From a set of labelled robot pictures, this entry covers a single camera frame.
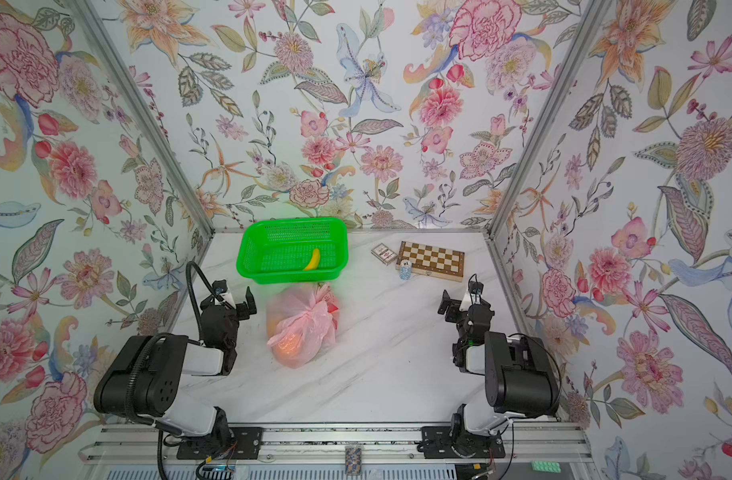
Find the wooden chessboard box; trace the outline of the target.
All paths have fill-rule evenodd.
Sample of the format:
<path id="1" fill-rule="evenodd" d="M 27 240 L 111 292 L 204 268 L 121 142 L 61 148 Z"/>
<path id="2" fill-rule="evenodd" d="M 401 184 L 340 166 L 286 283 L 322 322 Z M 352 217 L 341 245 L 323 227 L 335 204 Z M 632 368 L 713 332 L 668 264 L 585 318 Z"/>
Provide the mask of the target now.
<path id="1" fill-rule="evenodd" d="M 465 253 L 458 250 L 403 241 L 398 251 L 396 269 L 401 260 L 413 263 L 412 275 L 461 282 L 465 267 Z"/>

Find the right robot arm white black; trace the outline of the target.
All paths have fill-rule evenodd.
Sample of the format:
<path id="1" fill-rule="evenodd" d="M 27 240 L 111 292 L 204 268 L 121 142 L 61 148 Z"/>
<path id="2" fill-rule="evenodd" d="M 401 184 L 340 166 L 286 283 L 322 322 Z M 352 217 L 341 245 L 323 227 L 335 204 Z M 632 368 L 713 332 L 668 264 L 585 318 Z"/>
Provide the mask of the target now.
<path id="1" fill-rule="evenodd" d="M 554 358 L 538 338 L 493 331 L 494 310 L 483 290 L 484 284 L 472 275 L 462 298 L 444 292 L 438 308 L 457 331 L 453 365 L 484 382 L 483 394 L 460 405 L 451 417 L 449 443 L 455 448 L 479 445 L 516 418 L 553 416 L 559 407 L 562 386 Z"/>

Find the green led module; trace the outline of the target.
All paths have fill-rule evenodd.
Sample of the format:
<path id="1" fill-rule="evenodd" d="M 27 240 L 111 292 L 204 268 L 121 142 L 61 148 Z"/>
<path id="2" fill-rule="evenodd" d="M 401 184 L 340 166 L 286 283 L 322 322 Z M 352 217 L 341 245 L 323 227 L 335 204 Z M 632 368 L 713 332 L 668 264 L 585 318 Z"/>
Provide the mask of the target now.
<path id="1" fill-rule="evenodd" d="M 536 472 L 560 474 L 561 464 L 555 461 L 535 460 L 531 462 L 532 469 Z"/>

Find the yellow banana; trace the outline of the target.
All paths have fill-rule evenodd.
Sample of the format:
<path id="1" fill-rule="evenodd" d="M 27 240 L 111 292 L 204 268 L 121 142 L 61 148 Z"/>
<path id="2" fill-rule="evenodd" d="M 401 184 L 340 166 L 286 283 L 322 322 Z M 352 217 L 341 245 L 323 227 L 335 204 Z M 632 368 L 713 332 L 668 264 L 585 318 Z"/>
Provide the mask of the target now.
<path id="1" fill-rule="evenodd" d="M 311 258 L 308 264 L 305 266 L 305 271 L 313 271 L 319 268 L 321 262 L 321 251 L 318 248 L 314 248 L 311 254 Z"/>

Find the playing card deck box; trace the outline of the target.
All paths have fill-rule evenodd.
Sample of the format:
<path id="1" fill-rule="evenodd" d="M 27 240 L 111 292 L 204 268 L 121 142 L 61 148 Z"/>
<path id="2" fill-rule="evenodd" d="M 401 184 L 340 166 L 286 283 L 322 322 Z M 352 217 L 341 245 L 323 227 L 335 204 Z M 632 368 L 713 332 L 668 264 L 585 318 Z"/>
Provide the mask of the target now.
<path id="1" fill-rule="evenodd" d="M 384 265 L 390 265 L 398 258 L 398 254 L 387 247 L 384 243 L 379 243 L 371 249 L 371 254 Z"/>

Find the blue poker chip stack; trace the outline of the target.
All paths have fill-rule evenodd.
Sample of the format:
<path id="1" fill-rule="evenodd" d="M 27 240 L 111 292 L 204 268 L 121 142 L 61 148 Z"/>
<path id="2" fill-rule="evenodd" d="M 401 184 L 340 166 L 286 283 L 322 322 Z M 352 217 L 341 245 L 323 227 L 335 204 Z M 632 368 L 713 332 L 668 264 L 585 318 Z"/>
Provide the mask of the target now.
<path id="1" fill-rule="evenodd" d="M 399 277 L 403 281 L 408 281 L 412 276 L 413 263 L 408 260 L 401 260 L 399 263 Z"/>

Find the pink plastic bag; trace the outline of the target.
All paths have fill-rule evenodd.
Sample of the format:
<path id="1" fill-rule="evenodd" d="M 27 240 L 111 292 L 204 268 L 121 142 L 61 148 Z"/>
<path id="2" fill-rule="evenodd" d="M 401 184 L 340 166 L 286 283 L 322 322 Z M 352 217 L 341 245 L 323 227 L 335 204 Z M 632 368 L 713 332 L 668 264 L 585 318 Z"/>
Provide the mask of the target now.
<path id="1" fill-rule="evenodd" d="M 325 282 L 294 284 L 268 302 L 267 346 L 281 365 L 297 369 L 336 343 L 340 302 Z"/>

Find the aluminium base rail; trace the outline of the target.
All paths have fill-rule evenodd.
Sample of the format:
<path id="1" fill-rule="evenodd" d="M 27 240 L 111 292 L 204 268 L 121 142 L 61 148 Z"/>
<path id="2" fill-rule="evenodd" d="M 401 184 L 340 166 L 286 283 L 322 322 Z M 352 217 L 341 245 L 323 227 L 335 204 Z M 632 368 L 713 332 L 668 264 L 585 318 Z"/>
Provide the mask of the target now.
<path id="1" fill-rule="evenodd" d="M 555 461 L 591 464 L 590 443 L 575 423 L 517 421 L 494 439 L 490 453 L 462 457 L 450 448 L 433 458 L 424 446 L 424 429 L 444 423 L 239 423 L 238 445 L 213 462 L 239 465 L 339 464 L 348 447 L 361 449 L 362 462 L 372 464 L 484 464 Z"/>

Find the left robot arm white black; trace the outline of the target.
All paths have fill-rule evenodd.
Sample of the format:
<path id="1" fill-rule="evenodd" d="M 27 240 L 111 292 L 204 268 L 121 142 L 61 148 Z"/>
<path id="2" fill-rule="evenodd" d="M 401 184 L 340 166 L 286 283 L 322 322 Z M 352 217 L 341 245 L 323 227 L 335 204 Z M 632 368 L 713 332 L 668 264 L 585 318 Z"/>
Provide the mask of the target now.
<path id="1" fill-rule="evenodd" d="M 181 378 L 222 377 L 237 359 L 240 323 L 257 313 L 250 289 L 234 303 L 224 281 L 196 304 L 199 340 L 168 332 L 130 337 L 99 381 L 93 397 L 96 410 L 132 423 L 152 426 L 207 455 L 235 443 L 225 411 L 180 391 Z"/>

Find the small patterned tag on rail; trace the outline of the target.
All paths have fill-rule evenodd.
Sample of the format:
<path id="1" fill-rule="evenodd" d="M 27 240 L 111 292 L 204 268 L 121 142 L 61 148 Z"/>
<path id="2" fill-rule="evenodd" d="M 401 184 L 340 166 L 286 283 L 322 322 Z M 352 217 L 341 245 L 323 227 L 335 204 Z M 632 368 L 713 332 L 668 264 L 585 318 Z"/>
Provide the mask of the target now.
<path id="1" fill-rule="evenodd" d="M 345 475 L 347 477 L 360 476 L 362 472 L 362 447 L 347 445 L 345 447 Z"/>

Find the green plastic basket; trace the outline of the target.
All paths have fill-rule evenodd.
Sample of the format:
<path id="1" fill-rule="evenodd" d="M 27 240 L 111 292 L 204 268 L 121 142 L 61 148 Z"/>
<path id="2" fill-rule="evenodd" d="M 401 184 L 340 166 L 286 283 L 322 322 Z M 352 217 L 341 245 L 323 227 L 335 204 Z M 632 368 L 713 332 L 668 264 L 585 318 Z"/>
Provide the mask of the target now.
<path id="1" fill-rule="evenodd" d="M 319 268 L 305 271 L 314 248 Z M 258 284 L 322 282 L 339 277 L 349 260 L 348 230 L 337 218 L 261 221 L 244 232 L 236 270 Z"/>

